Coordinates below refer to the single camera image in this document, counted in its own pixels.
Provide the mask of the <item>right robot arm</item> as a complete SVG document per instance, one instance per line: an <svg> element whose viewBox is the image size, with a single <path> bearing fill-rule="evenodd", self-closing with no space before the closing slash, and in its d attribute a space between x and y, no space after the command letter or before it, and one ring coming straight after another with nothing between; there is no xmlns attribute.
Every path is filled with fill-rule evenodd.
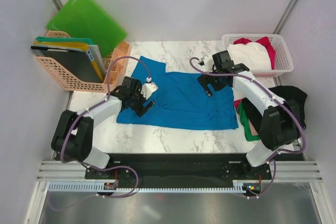
<svg viewBox="0 0 336 224"><path fill-rule="evenodd" d="M197 80L208 97L213 95L213 91L230 86L245 95L261 115L258 132L260 140L246 154L247 162L240 166L240 172L245 178L254 178L259 173L259 166L269 162L277 154L290 153L285 146L297 139L302 140L298 153L305 150L306 136L299 121L301 114L296 101L287 101L271 92L246 65L235 64L228 51L218 52L211 57L204 56L198 59L198 65L207 68L207 71L202 71L192 65L192 68L201 73Z"/></svg>

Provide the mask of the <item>blue t-shirt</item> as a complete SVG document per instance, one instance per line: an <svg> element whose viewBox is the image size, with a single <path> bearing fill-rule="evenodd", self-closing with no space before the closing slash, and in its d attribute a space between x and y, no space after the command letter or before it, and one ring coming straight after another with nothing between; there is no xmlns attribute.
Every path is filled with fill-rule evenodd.
<svg viewBox="0 0 336 224"><path fill-rule="evenodd" d="M185 130L234 130L238 128L231 87L207 96L197 73L167 72L166 64L140 57L132 77L143 81L151 76L158 86L150 100L154 101L145 115L139 117L131 109L117 116L117 123L153 125Z"/></svg>

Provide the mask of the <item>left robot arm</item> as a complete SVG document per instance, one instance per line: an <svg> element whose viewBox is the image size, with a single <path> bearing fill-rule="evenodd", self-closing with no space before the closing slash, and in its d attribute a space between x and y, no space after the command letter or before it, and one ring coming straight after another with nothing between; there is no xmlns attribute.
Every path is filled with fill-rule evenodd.
<svg viewBox="0 0 336 224"><path fill-rule="evenodd" d="M158 90L158 86L147 78L146 83L125 77L120 86L98 103L80 111L65 110L60 116L51 149L60 154L61 161L78 161L97 168L103 178L111 178L115 165L110 155L93 147L95 127L113 115L131 109L138 117L143 116L155 105L148 99Z"/></svg>

